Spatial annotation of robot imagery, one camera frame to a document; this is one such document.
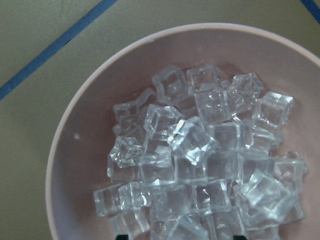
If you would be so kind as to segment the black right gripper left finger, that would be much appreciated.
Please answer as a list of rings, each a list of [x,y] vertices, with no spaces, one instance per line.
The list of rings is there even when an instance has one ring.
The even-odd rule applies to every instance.
[[[117,240],[128,240],[127,234],[120,234],[117,236]]]

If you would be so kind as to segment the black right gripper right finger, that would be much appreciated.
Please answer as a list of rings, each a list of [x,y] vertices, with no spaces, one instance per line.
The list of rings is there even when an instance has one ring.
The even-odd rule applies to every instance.
[[[233,240],[246,240],[246,237],[243,235],[234,235]]]

